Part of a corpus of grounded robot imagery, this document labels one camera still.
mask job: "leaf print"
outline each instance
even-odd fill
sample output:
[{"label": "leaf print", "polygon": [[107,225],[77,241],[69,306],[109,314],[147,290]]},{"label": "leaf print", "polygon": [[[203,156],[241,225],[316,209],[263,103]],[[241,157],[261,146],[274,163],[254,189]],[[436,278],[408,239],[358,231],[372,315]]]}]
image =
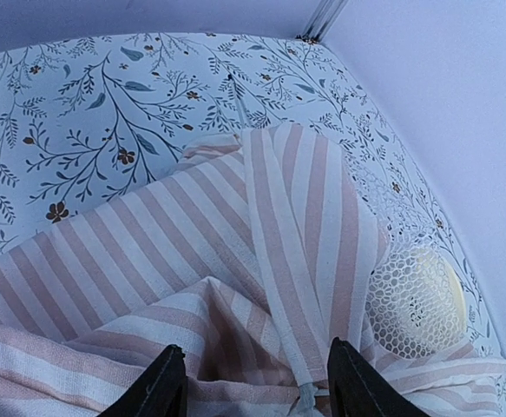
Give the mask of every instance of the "leaf print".
[{"label": "leaf print", "polygon": [[13,211],[13,206],[5,195],[0,195],[0,215],[2,215],[9,224],[12,224],[16,218],[16,215]]},{"label": "leaf print", "polygon": [[299,87],[300,89],[303,89],[304,91],[306,91],[307,93],[311,93],[311,94],[314,94],[314,88],[311,87],[310,85],[304,85],[304,84],[295,84],[297,87]]},{"label": "leaf print", "polygon": [[77,58],[83,55],[85,52],[89,52],[93,55],[98,55],[95,48],[96,40],[93,37],[84,37],[77,41],[76,46],[68,50],[68,54],[72,57]]},{"label": "leaf print", "polygon": [[38,103],[42,103],[44,97],[33,97],[25,100],[21,107],[23,108],[23,115],[34,118],[46,117],[46,112],[38,107]]},{"label": "leaf print", "polygon": [[278,100],[273,100],[266,96],[255,96],[264,106],[270,108],[270,109],[285,109],[283,103],[279,102]]},{"label": "leaf print", "polygon": [[246,52],[241,52],[240,50],[234,50],[233,46],[230,42],[222,43],[218,46],[218,51],[223,52],[230,58],[240,58],[240,59],[247,59],[251,56],[247,54]]},{"label": "leaf print", "polygon": [[10,171],[10,169],[3,163],[0,163],[0,182],[15,188],[18,181],[19,179]]},{"label": "leaf print", "polygon": [[383,161],[385,159],[385,147],[380,145],[376,148],[376,155]]},{"label": "leaf print", "polygon": [[208,66],[210,67],[210,70],[215,76],[220,73],[220,61],[218,61],[216,58],[212,58],[211,56],[209,56]]},{"label": "leaf print", "polygon": [[251,119],[251,122],[255,129],[263,129],[270,124],[270,119],[268,118],[267,114],[262,113],[261,111],[249,113],[248,117]]},{"label": "leaf print", "polygon": [[143,85],[143,84],[138,83],[136,81],[127,81],[125,83],[125,88],[129,89],[131,91],[154,91],[153,89],[150,89],[146,85]]},{"label": "leaf print", "polygon": [[154,155],[158,155],[158,152],[156,152],[156,149],[154,148],[153,144],[150,143],[148,140],[146,140],[144,137],[142,137],[141,135],[139,135],[138,133],[136,134],[137,136],[137,141],[139,141],[139,143],[141,144],[141,146],[149,153],[149,154],[154,154]]},{"label": "leaf print", "polygon": [[378,133],[378,135],[379,135],[382,139],[384,139],[386,142],[389,142],[389,141],[390,141],[390,138],[389,138],[388,136],[386,136],[386,135],[384,135],[384,134],[382,134],[382,133],[378,132],[377,130],[376,130],[376,133]]},{"label": "leaf print", "polygon": [[18,131],[17,120],[8,117],[8,119],[6,120],[4,133],[6,137],[6,142],[10,146],[10,149],[13,148],[16,144],[17,131]]},{"label": "leaf print", "polygon": [[100,93],[96,100],[93,101],[93,103],[87,107],[87,110],[90,109],[96,109],[97,107],[100,107],[104,104],[104,100],[106,99],[106,95],[104,93]]},{"label": "leaf print", "polygon": [[128,50],[127,48],[121,47],[120,50],[131,60],[131,61],[139,61],[145,55],[138,50]]}]

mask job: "fabric fold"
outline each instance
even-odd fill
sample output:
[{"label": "fabric fold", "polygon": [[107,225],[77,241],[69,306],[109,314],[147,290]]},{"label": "fabric fold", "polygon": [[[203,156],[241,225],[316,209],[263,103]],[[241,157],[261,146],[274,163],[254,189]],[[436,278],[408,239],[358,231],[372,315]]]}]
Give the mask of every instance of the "fabric fold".
[{"label": "fabric fold", "polygon": [[491,410],[506,361],[467,341],[407,361],[374,341],[386,243],[325,137],[284,123],[202,138],[170,177],[0,257],[0,415],[95,415],[173,343],[190,415],[328,415],[336,336],[425,409]]}]

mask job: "orange flower print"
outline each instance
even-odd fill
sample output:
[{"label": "orange flower print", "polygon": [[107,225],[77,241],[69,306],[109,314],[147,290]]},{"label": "orange flower print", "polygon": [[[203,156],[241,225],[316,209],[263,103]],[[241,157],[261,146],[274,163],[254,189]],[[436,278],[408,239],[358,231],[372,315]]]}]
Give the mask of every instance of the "orange flower print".
[{"label": "orange flower print", "polygon": [[118,161],[122,161],[123,165],[127,165],[128,163],[133,163],[135,161],[135,152],[129,151],[125,148],[120,149],[120,153],[117,156]]},{"label": "orange flower print", "polygon": [[57,223],[61,221],[61,219],[65,219],[69,215],[69,210],[65,208],[65,204],[63,202],[59,202],[57,204],[50,204],[49,212],[46,214],[46,218],[51,220],[53,223]]},{"label": "orange flower print", "polygon": [[187,98],[188,98],[189,100],[192,100],[192,99],[194,99],[194,100],[199,100],[199,99],[200,99],[200,96],[199,96],[197,93],[195,93],[194,91],[188,91],[188,92],[187,92]]}]

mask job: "floral pattern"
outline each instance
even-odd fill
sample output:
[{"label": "floral pattern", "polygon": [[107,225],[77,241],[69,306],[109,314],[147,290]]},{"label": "floral pattern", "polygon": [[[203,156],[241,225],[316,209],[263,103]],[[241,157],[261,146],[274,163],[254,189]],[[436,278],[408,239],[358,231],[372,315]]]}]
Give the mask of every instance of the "floral pattern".
[{"label": "floral pattern", "polygon": [[[388,230],[422,228],[455,266],[468,332],[501,354],[477,278],[428,184],[342,63],[302,40],[135,34],[0,53],[0,254],[170,172],[205,133],[299,122],[343,147]],[[506,375],[497,381],[506,414]]]}]

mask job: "striped fabric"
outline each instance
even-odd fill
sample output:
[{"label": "striped fabric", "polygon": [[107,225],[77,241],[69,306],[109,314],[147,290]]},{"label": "striped fabric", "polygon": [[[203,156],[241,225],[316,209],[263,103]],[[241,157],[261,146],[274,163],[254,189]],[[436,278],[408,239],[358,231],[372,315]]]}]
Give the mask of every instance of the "striped fabric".
[{"label": "striped fabric", "polygon": [[429,414],[495,413],[505,361],[466,342],[405,361],[374,342],[386,239],[343,161],[296,124],[206,137],[170,177],[1,256],[0,415],[96,415],[172,343],[190,415],[296,414],[304,387],[327,388],[335,336]]}]

